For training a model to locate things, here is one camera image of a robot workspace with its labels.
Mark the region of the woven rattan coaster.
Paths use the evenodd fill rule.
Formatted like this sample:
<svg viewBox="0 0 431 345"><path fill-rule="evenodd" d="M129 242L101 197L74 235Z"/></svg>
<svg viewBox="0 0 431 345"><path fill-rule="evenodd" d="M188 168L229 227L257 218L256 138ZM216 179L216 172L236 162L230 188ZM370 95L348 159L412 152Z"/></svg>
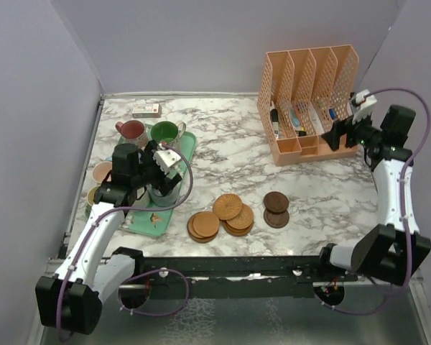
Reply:
<svg viewBox="0 0 431 345"><path fill-rule="evenodd" d="M236 217L242 209L241 198L233 193L219 196L213 204L214 214L222 221Z"/></svg>
<svg viewBox="0 0 431 345"><path fill-rule="evenodd" d="M246 204L242 205L240 213L232 219L224 221L224 229L232 236L245 236L254 226L254 213Z"/></svg>

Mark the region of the light brown wooden coaster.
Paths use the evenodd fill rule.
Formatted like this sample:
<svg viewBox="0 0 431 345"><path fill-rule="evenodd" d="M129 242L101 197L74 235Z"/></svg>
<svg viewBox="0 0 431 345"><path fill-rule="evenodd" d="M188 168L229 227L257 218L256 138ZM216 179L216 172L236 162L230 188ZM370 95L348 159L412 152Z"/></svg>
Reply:
<svg viewBox="0 0 431 345"><path fill-rule="evenodd" d="M211 211L197 213L193 221L194 230L203 237L218 233L220 227L219 218Z"/></svg>

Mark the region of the dark walnut coaster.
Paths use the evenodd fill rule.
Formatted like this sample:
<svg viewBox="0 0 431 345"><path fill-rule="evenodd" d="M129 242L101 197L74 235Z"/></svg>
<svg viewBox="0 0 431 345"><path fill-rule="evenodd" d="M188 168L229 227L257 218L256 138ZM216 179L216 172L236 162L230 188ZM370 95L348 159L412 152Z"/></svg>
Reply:
<svg viewBox="0 0 431 345"><path fill-rule="evenodd" d="M264 196L265 208L272 213L283 213L288 209L289 200L287 196L278 191L271 191Z"/></svg>
<svg viewBox="0 0 431 345"><path fill-rule="evenodd" d="M273 213L268 209L265 209L263 217L266 224L275 229L283 228L289 223L288 211L284 211L281 213Z"/></svg>

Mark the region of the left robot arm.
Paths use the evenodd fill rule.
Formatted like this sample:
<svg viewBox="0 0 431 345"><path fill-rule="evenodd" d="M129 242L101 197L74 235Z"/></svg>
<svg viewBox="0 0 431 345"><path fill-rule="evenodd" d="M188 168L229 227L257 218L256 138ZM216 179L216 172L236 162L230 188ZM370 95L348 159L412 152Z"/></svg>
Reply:
<svg viewBox="0 0 431 345"><path fill-rule="evenodd" d="M139 189L150 186L169 195L182 181L180 174L170 178L170 170L187 160L175 148L152 140L144 149L129 143L116 145L111 161L73 250L52 276L42 276L35 286L43 326L91 334L103 303L121 282L134 284L143 278L139 254L121 250L105 267L99 265L101 258L127 213L135 211Z"/></svg>

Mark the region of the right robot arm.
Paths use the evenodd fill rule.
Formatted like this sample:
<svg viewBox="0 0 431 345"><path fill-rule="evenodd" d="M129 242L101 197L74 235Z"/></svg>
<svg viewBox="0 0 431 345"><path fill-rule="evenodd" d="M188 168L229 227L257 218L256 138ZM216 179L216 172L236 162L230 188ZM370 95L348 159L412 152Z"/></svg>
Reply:
<svg viewBox="0 0 431 345"><path fill-rule="evenodd" d="M317 276L331 281L341 270L402 286L431 250L414 218L410 178L412 151L404 148L415 112L389 107L380 128L372 125L373 105L353 105L352 114L336 121L322 138L332 150L346 137L346 147L361 145L376 186L377 224L353 246L327 244L315 264Z"/></svg>

